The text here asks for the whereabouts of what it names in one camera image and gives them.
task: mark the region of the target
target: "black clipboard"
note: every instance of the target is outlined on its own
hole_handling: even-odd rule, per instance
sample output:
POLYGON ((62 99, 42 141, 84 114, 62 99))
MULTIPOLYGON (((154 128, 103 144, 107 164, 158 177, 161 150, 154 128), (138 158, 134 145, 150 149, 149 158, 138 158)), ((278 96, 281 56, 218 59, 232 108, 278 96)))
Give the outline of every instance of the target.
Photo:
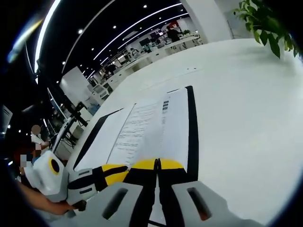
MULTIPOLYGON (((188 160, 187 160, 187 173, 190 175, 192 181, 198 180, 198 172, 199 172, 199 134, 198 134, 198 122, 197 122, 197 113, 196 113, 196 102, 195 102, 195 95, 192 86, 185 87, 187 89, 187 99, 188 99, 188 160)), ((73 166, 73 169, 78 165, 78 163, 82 160, 85 156, 86 152, 90 148, 92 142, 95 140, 98 132, 100 131, 101 127, 103 126, 106 119, 112 115, 117 113, 112 112, 108 115, 101 117, 96 125, 94 126, 93 130, 90 132, 88 138, 86 139, 76 161, 73 166)))

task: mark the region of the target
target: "computer monitor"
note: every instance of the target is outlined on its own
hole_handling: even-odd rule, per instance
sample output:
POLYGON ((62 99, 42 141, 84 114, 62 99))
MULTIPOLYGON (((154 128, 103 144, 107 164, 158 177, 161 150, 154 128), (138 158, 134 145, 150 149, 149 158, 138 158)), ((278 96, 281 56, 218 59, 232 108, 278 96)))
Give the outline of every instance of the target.
POLYGON ((150 39, 146 38, 146 39, 141 40, 139 43, 141 46, 145 46, 145 45, 149 44, 150 42, 151 42, 150 39))

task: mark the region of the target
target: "white table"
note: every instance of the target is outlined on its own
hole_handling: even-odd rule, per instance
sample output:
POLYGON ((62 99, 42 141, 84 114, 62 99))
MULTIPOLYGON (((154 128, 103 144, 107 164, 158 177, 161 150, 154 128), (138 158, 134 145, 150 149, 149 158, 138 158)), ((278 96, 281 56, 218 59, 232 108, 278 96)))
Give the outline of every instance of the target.
POLYGON ((292 53, 281 61, 253 39, 187 49, 127 77, 91 119, 67 167, 101 116, 188 85, 196 98, 199 180, 239 217, 268 223, 302 172, 303 67, 292 53))
POLYGON ((109 84, 110 87, 115 90, 120 83, 129 75, 133 74, 135 71, 138 71, 153 62, 156 62, 164 57, 167 57, 175 52, 179 52, 182 50, 181 45, 185 44, 187 48, 191 48, 194 44, 190 44, 189 42, 199 39, 198 36, 189 36, 184 37, 183 39, 176 41, 174 43, 168 44, 160 49, 156 49, 151 53, 145 53, 141 55, 138 59, 132 61, 131 63, 123 66, 118 72, 116 72, 113 76, 107 79, 102 85, 109 84), (175 50, 171 49, 171 47, 179 46, 179 49, 175 50))

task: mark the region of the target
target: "gray gripper housing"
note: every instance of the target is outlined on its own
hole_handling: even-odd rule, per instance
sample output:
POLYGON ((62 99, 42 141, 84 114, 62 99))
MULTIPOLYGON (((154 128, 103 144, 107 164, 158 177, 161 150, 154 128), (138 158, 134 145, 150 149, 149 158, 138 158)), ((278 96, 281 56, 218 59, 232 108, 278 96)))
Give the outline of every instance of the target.
MULTIPOLYGON (((254 220, 243 220, 228 210, 227 202, 201 182, 172 186, 181 207, 185 227, 262 227, 254 220), (197 204, 209 219, 202 221, 197 204)), ((87 202, 86 210, 73 218, 62 218, 52 227, 129 227, 142 186, 116 183, 87 202)))
POLYGON ((231 213, 226 200, 201 182, 176 184, 172 188, 181 207, 185 227, 263 226, 254 220, 243 220, 231 213), (207 213, 207 220, 201 220, 198 207, 207 213))

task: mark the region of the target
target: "yellow ring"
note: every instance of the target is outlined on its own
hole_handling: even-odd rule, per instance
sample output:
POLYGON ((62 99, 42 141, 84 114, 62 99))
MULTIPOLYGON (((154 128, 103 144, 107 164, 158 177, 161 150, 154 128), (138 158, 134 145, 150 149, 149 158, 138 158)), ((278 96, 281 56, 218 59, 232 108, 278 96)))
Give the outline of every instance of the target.
POLYGON ((53 159, 53 158, 50 157, 49 160, 48 160, 49 167, 50 167, 51 171, 53 172, 53 174, 58 175, 59 172, 56 172, 56 171, 54 170, 53 165, 52 165, 52 160, 55 160, 55 159, 53 159))

